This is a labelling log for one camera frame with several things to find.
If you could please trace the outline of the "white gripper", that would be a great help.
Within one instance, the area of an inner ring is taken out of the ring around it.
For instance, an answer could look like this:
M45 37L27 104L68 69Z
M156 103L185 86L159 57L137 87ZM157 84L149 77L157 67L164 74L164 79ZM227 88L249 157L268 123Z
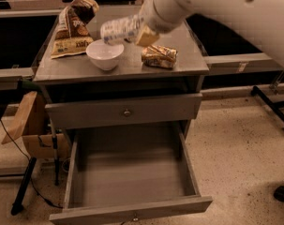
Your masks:
M135 44L148 47L159 39L159 34L170 33L183 22L183 9L175 0L144 0L140 14L145 25Z

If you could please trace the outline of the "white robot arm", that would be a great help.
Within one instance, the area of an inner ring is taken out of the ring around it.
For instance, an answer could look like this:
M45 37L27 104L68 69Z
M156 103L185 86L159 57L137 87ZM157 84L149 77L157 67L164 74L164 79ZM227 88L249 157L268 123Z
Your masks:
M284 0L144 0L140 14L159 34L201 14L231 28L284 67Z

